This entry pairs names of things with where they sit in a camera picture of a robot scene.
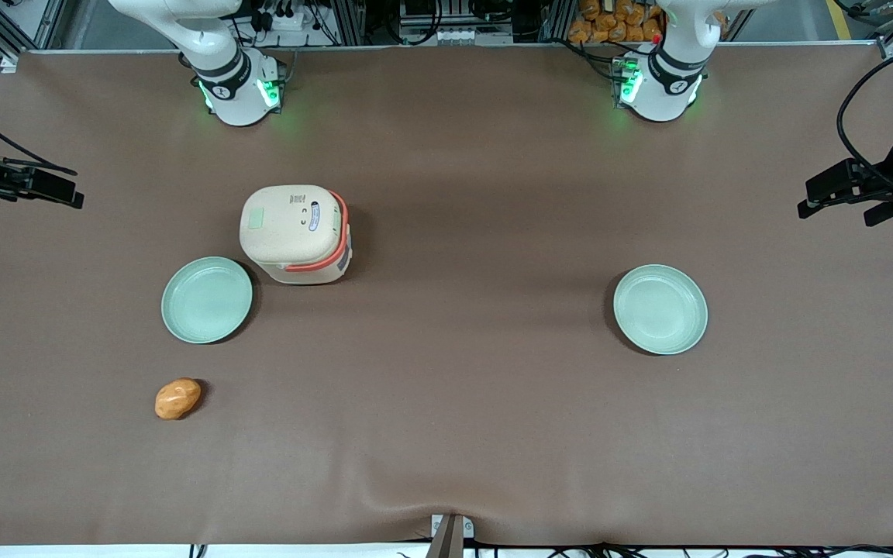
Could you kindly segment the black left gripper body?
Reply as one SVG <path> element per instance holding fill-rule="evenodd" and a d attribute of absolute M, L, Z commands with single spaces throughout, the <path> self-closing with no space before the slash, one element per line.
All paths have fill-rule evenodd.
<path fill-rule="evenodd" d="M 850 204 L 868 201 L 893 202 L 893 159 L 885 158 L 881 163 L 872 165 L 882 177 L 875 176 L 875 173 L 857 158 L 851 157 L 848 162 L 853 178 L 851 185 L 853 197 L 849 201 Z"/>

